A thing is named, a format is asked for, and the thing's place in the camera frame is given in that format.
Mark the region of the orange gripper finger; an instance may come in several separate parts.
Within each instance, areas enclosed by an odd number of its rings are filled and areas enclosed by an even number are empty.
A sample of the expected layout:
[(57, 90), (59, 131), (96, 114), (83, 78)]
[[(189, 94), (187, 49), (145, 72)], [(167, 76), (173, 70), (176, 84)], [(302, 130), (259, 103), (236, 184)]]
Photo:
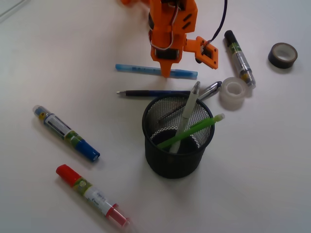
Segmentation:
[(172, 65), (175, 63), (175, 60), (160, 59), (159, 63), (160, 63), (161, 75), (165, 78), (170, 77), (171, 68), (172, 68)]

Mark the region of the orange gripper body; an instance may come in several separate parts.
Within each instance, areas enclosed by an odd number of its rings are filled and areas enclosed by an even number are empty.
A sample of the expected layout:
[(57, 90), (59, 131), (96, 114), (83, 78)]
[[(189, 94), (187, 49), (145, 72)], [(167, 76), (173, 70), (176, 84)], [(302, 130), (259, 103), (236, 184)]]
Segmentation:
[(161, 63), (179, 63), (188, 33), (195, 30), (197, 5), (193, 0), (151, 0), (149, 39), (151, 56)]

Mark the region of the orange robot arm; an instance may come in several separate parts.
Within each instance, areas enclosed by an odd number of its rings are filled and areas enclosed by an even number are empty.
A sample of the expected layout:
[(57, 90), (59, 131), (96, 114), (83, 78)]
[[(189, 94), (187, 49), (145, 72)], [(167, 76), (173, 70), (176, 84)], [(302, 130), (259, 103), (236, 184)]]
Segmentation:
[(149, 42), (151, 57), (159, 62), (161, 75), (169, 77), (172, 64), (182, 59), (184, 51), (200, 52), (196, 40), (187, 34), (195, 31), (198, 8), (193, 0), (122, 0), (125, 6), (143, 3), (149, 7)]

